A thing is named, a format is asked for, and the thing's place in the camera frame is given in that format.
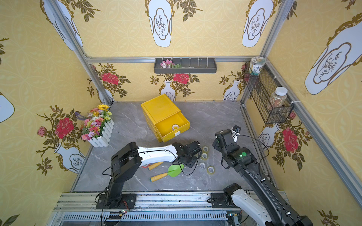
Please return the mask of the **clear tape roll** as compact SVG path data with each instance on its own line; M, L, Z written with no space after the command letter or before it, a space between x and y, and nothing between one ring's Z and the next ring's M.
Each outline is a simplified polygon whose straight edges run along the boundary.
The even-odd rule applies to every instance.
M174 124L173 126L172 126L172 130L177 130L177 129L179 129L179 126L177 125L177 124Z
M201 169L205 169L205 168L206 168L206 165L205 165L205 163L200 163L200 164L199 164L199 167L200 167Z

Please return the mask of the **yellow drawer cabinet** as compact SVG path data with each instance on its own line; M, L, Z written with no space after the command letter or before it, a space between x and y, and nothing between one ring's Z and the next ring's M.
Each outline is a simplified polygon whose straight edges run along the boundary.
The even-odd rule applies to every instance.
M190 128L190 122L165 94L146 101L140 106L158 142L167 142ZM172 130L174 124L177 124L179 129Z

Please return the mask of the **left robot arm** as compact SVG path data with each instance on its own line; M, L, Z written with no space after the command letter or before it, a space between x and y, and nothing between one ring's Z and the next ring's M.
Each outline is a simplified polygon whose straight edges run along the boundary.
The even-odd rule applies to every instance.
M137 170L145 165L168 162L176 169L192 168L201 157L202 148L198 141L182 145L175 142L163 147L139 147L131 142L118 151L111 158L110 181L99 195L97 210L133 209L136 203L136 194L122 194L123 186L130 180Z

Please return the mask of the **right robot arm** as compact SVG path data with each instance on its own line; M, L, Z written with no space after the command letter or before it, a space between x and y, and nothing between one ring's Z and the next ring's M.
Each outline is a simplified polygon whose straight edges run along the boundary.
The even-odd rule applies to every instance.
M260 226L311 226L307 216L297 213L279 194L260 169L260 162L245 147L240 147L229 129L215 134L213 147L222 154L222 160L248 182L259 201L252 199L244 189L233 184L225 188L228 202L240 207Z

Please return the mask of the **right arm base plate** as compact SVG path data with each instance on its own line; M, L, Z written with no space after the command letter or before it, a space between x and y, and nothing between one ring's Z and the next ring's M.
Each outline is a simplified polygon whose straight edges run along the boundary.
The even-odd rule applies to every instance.
M207 202L210 203L214 209L235 207L235 205L233 205L233 203L228 199L228 196L224 193L211 193Z

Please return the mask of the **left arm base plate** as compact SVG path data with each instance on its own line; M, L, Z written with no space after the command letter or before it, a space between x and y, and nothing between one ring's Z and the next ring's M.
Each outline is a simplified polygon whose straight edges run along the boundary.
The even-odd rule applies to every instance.
M108 198L105 194L101 194L97 200L97 210L121 210L134 209L136 203L136 194L122 194L118 198Z

